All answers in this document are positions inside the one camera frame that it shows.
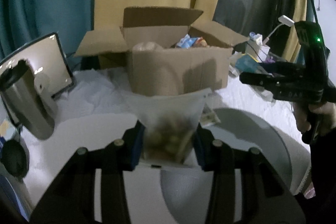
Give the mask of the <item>person's right hand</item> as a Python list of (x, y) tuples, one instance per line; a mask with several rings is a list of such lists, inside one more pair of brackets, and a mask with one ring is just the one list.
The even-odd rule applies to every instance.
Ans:
[(292, 103), (297, 129), (303, 134), (311, 130), (314, 118), (319, 120), (318, 132), (325, 135), (335, 128), (335, 103), (325, 102), (318, 105)]

